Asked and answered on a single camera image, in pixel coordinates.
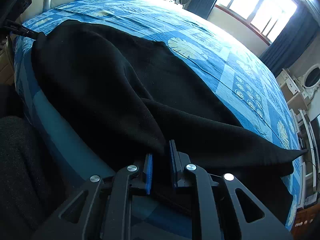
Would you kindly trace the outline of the blue patterned bed sheet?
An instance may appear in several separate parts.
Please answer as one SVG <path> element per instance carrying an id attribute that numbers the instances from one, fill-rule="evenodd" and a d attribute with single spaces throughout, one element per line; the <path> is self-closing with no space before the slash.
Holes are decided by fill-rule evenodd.
<path id="1" fill-rule="evenodd" d="M 77 0 L 43 12 L 24 26 L 49 33 L 66 20 L 104 24 L 160 41 L 182 59 L 232 111 L 244 128 L 287 149 L 298 148 L 293 118 L 270 70 L 243 44 L 219 27 L 161 0 Z M 31 67 L 33 41 L 14 40 L 15 85 L 72 185 L 93 171 L 111 169 L 81 141 L 44 96 Z"/>

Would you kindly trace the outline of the beige bedside cabinet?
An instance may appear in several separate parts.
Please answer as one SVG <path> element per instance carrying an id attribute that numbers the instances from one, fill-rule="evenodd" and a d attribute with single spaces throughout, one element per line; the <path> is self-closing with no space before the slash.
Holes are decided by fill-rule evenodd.
<path id="1" fill-rule="evenodd" d="M 1 40 L 0 78 L 1 84 L 5 85 L 14 83 L 14 53 L 11 45 L 11 38 Z"/>

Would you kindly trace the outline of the white tv stand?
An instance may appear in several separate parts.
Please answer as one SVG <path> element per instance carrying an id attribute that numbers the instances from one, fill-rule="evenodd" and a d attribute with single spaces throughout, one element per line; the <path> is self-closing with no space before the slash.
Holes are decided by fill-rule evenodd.
<path id="1" fill-rule="evenodd" d="M 290 109 L 293 118 L 293 128 L 298 139 L 298 147 L 307 150 L 298 158 L 299 197 L 297 209 L 301 210 L 317 202 L 319 185 L 319 157 L 316 138 L 311 122 L 305 110 L 299 109 L 298 114 Z"/>

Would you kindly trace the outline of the white dressing table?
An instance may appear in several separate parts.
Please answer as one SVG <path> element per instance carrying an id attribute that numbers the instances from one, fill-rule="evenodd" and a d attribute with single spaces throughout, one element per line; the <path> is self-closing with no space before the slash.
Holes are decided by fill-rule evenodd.
<path id="1" fill-rule="evenodd" d="M 300 85 L 297 78 L 290 75 L 287 69 L 282 69 L 276 78 L 277 83 L 283 93 L 289 109 L 292 109 L 296 115 L 299 110 L 308 111 L 310 98 L 306 90 Z"/>

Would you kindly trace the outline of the black studded pants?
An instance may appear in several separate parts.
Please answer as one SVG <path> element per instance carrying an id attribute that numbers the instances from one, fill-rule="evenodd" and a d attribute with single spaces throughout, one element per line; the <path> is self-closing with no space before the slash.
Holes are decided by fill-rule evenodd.
<path id="1" fill-rule="evenodd" d="M 47 100 L 117 171 L 153 156 L 151 191 L 172 192 L 169 141 L 207 172 L 234 174 L 282 223 L 292 196 L 282 181 L 299 150 L 245 129 L 163 42 L 67 20 L 40 33 L 31 65 Z"/>

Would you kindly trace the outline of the right dark blue curtain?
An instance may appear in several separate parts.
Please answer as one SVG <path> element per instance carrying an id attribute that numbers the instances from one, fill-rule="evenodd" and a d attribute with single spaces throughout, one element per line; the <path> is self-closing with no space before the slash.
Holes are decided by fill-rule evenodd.
<path id="1" fill-rule="evenodd" d="M 262 63 L 278 76 L 289 68 L 310 46 L 319 25 L 306 6 L 300 5 L 274 42 L 259 56 Z"/>

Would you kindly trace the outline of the white oval vanity mirror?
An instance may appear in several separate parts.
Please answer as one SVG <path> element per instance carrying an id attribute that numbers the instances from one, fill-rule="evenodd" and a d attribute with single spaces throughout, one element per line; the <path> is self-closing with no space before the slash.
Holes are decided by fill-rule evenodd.
<path id="1" fill-rule="evenodd" d="M 314 97 L 315 91 L 319 89 L 320 68 L 319 63 L 311 66 L 308 71 L 298 78 L 301 87 L 308 94 L 309 98 Z"/>

